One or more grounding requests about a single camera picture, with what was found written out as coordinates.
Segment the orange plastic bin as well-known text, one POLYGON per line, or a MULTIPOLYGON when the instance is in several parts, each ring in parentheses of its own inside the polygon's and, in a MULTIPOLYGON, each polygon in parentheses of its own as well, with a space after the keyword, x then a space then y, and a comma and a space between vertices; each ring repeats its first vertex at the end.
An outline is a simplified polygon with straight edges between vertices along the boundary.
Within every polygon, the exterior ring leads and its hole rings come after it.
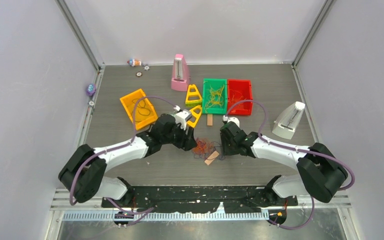
POLYGON ((153 104, 147 98, 140 100, 145 96, 143 89, 139 88, 119 99, 137 131, 153 124, 158 119, 153 104))

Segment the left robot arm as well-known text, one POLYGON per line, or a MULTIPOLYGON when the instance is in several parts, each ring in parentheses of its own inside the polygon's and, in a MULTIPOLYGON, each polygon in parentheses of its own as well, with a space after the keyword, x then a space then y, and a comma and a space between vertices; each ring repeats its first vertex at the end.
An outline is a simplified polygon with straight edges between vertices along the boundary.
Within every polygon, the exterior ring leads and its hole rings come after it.
POLYGON ((107 147, 79 146, 58 174, 59 181, 70 191, 72 203, 84 203, 93 197, 110 198, 121 207, 133 202, 128 183, 109 178, 105 173, 132 160, 144 159, 159 152, 163 145, 183 151, 197 146, 194 128, 187 125, 192 113, 182 110, 174 115, 162 114, 153 126, 129 140, 107 147))

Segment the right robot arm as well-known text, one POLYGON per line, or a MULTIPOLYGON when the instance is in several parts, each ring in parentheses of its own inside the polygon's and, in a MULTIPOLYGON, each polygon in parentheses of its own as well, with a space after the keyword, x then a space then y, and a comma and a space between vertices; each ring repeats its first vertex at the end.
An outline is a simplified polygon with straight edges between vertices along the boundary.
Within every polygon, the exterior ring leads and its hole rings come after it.
POLYGON ((336 161, 329 149, 321 144, 293 145, 268 138, 257 132, 245 133, 234 122, 220 128, 222 153, 254 159, 270 160, 297 171, 296 175, 276 175, 264 188, 271 205, 279 205, 285 198, 310 195, 328 203, 348 178, 345 167, 336 161))

